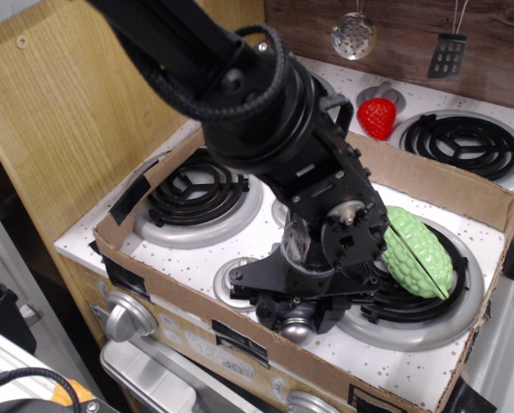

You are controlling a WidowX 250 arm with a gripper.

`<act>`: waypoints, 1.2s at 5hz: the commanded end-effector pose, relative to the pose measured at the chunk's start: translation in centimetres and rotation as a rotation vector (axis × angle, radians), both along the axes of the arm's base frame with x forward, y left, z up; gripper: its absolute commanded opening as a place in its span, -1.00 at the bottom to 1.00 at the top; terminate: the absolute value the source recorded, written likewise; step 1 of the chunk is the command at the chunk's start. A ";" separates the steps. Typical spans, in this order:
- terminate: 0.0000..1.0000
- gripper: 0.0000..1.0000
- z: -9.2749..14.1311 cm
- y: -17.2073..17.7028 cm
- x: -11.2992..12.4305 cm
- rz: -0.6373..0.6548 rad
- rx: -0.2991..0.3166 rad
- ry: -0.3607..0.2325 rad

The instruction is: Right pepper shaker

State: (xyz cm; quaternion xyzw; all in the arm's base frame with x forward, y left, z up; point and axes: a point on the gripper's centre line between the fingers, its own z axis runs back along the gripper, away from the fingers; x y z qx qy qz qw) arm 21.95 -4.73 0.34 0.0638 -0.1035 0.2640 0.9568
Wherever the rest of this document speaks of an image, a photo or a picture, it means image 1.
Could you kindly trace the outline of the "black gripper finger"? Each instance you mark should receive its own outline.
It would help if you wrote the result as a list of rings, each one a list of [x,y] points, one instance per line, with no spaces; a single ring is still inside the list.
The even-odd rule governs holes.
[[[257,299],[256,314],[262,326],[274,332],[280,332],[288,320],[289,303],[282,297],[260,294]]]
[[[344,296],[320,299],[316,306],[314,324],[319,335],[329,332],[352,306]]]

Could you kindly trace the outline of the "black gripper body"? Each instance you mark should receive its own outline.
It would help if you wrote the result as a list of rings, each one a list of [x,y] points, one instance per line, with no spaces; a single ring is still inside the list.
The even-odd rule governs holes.
[[[281,249],[262,260],[238,265],[229,271],[228,279],[230,297],[247,300],[255,300],[264,293],[277,298],[360,300],[367,299],[381,286],[367,262],[358,264],[355,270],[327,266],[316,272],[295,266]]]

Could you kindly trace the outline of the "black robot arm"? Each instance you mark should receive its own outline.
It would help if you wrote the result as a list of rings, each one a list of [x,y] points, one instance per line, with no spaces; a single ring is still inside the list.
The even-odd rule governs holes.
[[[368,271],[389,221],[359,152],[353,107],[321,96],[276,30],[228,31],[192,1],[96,1],[152,89],[201,123],[219,164],[264,182],[288,208],[281,245],[229,273],[230,295],[292,340],[331,330],[379,282]]]

